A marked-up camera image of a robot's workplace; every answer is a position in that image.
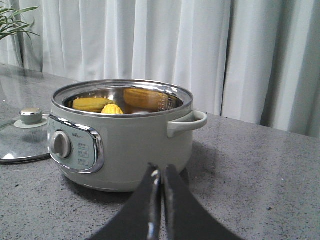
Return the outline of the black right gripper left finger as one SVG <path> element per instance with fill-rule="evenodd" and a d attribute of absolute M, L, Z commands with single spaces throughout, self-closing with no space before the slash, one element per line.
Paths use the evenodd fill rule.
<path fill-rule="evenodd" d="M 161 171 L 148 164 L 138 188 L 124 207 L 92 240 L 158 240 L 161 223 Z"/>

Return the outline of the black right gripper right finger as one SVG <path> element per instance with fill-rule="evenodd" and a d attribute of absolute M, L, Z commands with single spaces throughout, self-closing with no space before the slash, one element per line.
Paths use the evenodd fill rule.
<path fill-rule="evenodd" d="M 165 221 L 169 240 L 239 240 L 196 200 L 176 167 L 163 172 Z"/>

